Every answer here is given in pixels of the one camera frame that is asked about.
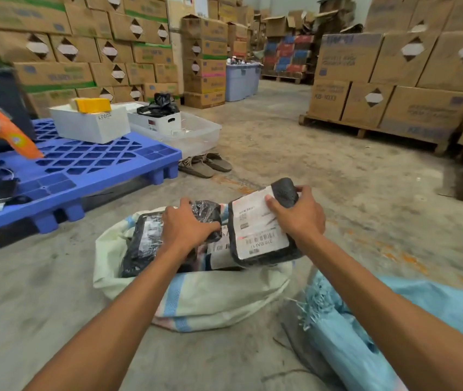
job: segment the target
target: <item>yellow sponge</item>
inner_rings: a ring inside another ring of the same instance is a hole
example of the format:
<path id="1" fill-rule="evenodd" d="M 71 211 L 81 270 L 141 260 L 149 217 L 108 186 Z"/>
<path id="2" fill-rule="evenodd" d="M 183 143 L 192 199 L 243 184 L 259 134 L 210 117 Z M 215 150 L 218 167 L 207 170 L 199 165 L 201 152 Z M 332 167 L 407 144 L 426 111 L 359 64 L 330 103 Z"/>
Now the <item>yellow sponge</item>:
<path id="1" fill-rule="evenodd" d="M 110 100 L 107 98 L 73 98 L 70 106 L 83 113 L 109 112 L 112 111 Z"/>

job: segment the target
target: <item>sandal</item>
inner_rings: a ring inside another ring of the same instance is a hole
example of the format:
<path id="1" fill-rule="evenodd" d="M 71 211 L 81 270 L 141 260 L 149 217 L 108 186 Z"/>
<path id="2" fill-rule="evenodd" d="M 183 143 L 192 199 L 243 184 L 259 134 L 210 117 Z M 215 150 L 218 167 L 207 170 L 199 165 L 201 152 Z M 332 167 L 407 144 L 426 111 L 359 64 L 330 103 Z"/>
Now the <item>sandal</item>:
<path id="1" fill-rule="evenodd" d="M 215 172 L 203 162 L 201 155 L 189 156 L 179 161 L 179 170 L 196 177 L 211 178 Z"/>
<path id="2" fill-rule="evenodd" d="M 202 155 L 202 161 L 217 171 L 228 172 L 233 169 L 233 166 L 216 152 L 208 152 Z"/>

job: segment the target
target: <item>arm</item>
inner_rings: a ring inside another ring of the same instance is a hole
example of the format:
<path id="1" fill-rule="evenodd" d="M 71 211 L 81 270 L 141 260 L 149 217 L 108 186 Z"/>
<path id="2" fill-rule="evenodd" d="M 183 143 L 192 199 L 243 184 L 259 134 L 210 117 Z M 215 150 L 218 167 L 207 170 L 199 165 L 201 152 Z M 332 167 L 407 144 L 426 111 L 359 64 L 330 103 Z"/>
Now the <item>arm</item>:
<path id="1" fill-rule="evenodd" d="M 200 223 L 189 200 L 163 214 L 163 244 L 144 271 L 88 322 L 24 391 L 115 391 L 127 373 L 171 279 L 192 248 L 219 223 Z"/>
<path id="2" fill-rule="evenodd" d="M 325 216 L 311 188 L 292 209 L 268 207 L 329 280 L 410 391 L 463 391 L 463 334 L 395 294 L 322 234 Z"/>

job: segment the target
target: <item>left hand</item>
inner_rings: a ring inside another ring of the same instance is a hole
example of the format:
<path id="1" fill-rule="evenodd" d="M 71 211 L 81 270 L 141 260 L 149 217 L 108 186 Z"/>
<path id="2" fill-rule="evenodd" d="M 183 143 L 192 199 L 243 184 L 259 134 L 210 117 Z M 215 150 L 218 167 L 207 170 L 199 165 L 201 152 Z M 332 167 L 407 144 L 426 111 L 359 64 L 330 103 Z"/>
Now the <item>left hand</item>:
<path id="1" fill-rule="evenodd" d="M 190 199 L 181 198 L 178 209 L 171 206 L 167 207 L 163 213 L 163 245 L 161 248 L 177 248 L 189 251 L 201 245 L 210 233 L 221 229 L 218 222 L 203 223 L 199 222 L 192 212 Z"/>

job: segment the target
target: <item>hand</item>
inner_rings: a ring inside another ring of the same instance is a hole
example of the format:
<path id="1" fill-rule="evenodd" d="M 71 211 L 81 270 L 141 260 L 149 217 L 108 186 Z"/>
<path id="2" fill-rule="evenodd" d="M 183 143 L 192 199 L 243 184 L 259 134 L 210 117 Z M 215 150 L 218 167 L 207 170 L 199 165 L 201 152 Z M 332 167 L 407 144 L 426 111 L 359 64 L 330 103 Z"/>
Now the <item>hand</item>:
<path id="1" fill-rule="evenodd" d="M 178 209 L 167 207 L 163 213 L 163 244 L 161 248 L 175 247 L 186 252 L 201 245 L 210 233 L 221 229 L 218 222 L 203 223 L 197 221 L 192 212 L 190 199 L 181 198 Z"/>
<path id="2" fill-rule="evenodd" d="M 297 191 L 302 192 L 302 195 L 291 209 L 282 207 L 270 195 L 265 197 L 266 205 L 277 217 L 282 230 L 295 240 L 301 240 L 310 233 L 323 234 L 326 230 L 326 216 L 322 206 L 315 201 L 308 185 L 297 187 Z"/>

